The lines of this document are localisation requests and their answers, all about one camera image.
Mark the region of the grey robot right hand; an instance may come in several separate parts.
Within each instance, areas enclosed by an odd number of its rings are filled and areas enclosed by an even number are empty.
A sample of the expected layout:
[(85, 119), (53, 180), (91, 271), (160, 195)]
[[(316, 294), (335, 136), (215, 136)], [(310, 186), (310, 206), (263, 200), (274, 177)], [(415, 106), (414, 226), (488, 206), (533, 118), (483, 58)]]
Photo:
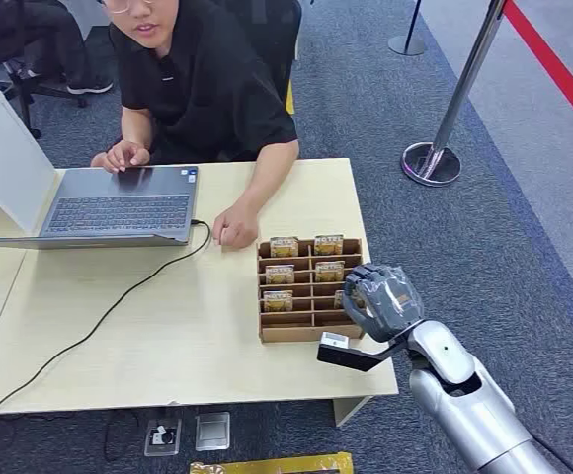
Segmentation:
[(395, 340), (424, 320), (421, 297), (401, 267), (364, 264), (345, 277), (342, 306), (354, 323), (380, 342)]

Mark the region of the person's right hand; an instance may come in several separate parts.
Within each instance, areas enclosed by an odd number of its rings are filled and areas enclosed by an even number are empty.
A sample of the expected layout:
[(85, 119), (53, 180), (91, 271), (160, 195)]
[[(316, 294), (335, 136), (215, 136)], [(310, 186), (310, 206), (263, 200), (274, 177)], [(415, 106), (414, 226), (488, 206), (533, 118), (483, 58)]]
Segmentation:
[(129, 168), (145, 166), (150, 162), (150, 153), (143, 145), (121, 140), (106, 152), (101, 166), (108, 172), (118, 174)]

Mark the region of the person's left hand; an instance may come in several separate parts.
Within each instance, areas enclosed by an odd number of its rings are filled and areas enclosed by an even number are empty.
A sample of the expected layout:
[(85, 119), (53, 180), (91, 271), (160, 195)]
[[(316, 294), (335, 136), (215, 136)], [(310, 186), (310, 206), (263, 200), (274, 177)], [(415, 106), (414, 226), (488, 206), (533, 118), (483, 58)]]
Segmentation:
[(224, 247), (249, 247), (258, 238), (258, 211), (246, 203), (234, 203), (215, 218), (212, 238)]

